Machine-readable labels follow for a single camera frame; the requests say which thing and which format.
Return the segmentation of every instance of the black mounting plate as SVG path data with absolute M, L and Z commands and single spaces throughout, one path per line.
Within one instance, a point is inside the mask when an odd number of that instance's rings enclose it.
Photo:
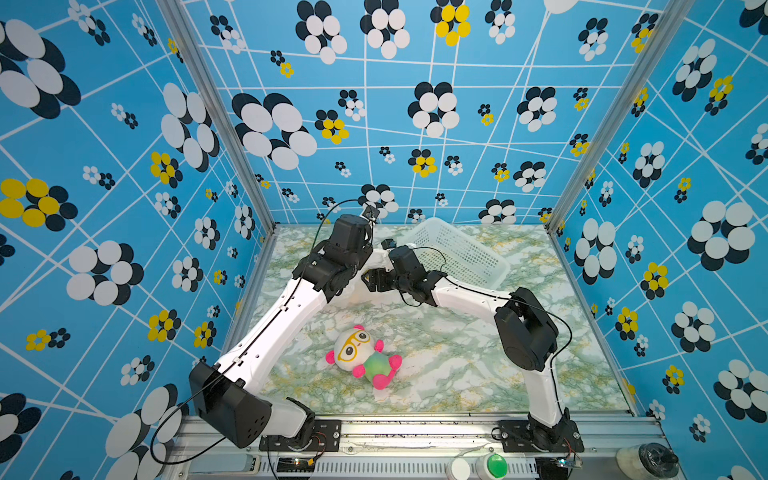
M 502 436 L 504 452 L 536 453 L 541 451 L 533 444 L 531 431 L 528 430 L 528 420 L 501 420 L 498 427 L 501 429 L 501 433 L 497 433 L 496 436 Z M 568 422 L 564 431 L 564 438 L 568 439 L 574 452 L 584 451 L 584 443 L 581 441 L 581 433 L 578 431 L 576 422 Z M 563 440 L 560 444 L 554 445 L 551 452 L 567 453 L 568 444 Z
M 312 430 L 312 435 L 317 432 L 323 433 L 328 442 L 325 446 L 326 452 L 338 452 L 339 440 L 341 438 L 341 420 L 315 420 L 315 427 Z M 294 445 L 291 439 L 279 435 L 263 436 L 259 441 L 259 451 L 266 452 L 266 443 L 270 443 L 270 452 L 322 452 L 323 444 L 317 443 L 315 439 L 310 440 L 310 444 L 304 448 L 302 445 Z

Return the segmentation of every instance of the green button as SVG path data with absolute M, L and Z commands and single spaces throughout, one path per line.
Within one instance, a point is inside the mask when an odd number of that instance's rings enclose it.
M 494 454 L 488 459 L 488 471 L 495 478 L 504 478 L 507 475 L 508 469 L 509 465 L 507 465 L 507 461 L 501 455 Z

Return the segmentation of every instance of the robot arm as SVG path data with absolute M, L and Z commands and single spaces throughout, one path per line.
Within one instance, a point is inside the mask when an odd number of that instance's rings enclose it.
M 441 306 L 494 322 L 507 357 L 523 369 L 530 400 L 531 434 L 548 450 L 570 421 L 562 409 L 554 376 L 558 329 L 530 290 L 486 290 L 427 272 L 407 246 L 373 249 L 369 220 L 342 215 L 328 240 L 304 257 L 280 298 L 231 351 L 213 367 L 198 363 L 190 373 L 195 412 L 240 448 L 260 435 L 281 435 L 305 445 L 314 414 L 294 399 L 258 396 L 280 354 L 306 322 L 334 296 L 357 290 L 398 290 L 431 306 Z

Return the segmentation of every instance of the blue wallpaper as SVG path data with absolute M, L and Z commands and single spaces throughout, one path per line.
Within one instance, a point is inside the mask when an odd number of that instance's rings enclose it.
M 263 229 L 153 2 L 0 21 L 0 478 L 154 478 Z
M 557 229 L 688 478 L 768 478 L 766 15 L 694 4 Z
M 665 6 L 184 2 L 282 223 L 546 222 Z

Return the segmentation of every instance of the white plastic basket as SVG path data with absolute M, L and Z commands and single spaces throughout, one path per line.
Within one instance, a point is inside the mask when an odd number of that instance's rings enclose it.
M 448 261 L 442 271 L 484 288 L 501 285 L 511 269 L 509 262 L 493 250 L 437 217 L 425 220 L 397 240 L 398 245 L 406 243 L 440 250 Z M 439 253 L 427 248 L 415 253 L 427 270 L 440 270 L 443 259 Z

